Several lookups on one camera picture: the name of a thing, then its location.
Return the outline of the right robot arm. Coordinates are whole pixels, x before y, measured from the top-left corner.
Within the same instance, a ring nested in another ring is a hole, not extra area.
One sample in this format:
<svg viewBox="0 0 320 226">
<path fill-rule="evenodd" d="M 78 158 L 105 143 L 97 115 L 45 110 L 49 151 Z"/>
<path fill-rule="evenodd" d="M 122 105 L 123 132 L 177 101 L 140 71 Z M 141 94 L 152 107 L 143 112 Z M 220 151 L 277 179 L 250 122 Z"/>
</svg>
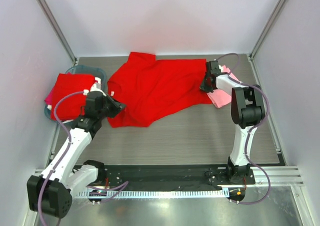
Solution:
<svg viewBox="0 0 320 226">
<path fill-rule="evenodd" d="M 220 89 L 231 96 L 230 114 L 236 133 L 223 176 L 235 184 L 250 175 L 253 137 L 266 116 L 263 95 L 258 85 L 245 84 L 223 72 L 217 60 L 206 62 L 205 68 L 200 89 L 206 93 Z"/>
</svg>

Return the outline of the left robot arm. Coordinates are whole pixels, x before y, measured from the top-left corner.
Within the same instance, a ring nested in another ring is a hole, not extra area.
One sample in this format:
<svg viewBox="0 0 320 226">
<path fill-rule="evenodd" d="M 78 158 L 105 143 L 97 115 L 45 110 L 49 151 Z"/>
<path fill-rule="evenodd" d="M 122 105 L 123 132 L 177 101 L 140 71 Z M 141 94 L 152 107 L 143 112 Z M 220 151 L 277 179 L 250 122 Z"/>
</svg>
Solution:
<svg viewBox="0 0 320 226">
<path fill-rule="evenodd" d="M 102 90 L 83 90 L 85 105 L 80 115 L 67 129 L 67 139 L 51 163 L 40 173 L 32 175 L 27 185 L 29 208 L 40 216 L 48 214 L 62 219 L 68 213 L 73 197 L 85 187 L 102 185 L 107 173 L 102 162 L 88 160 L 77 172 L 73 168 L 102 126 L 105 118 L 116 117 L 125 104 Z"/>
</svg>

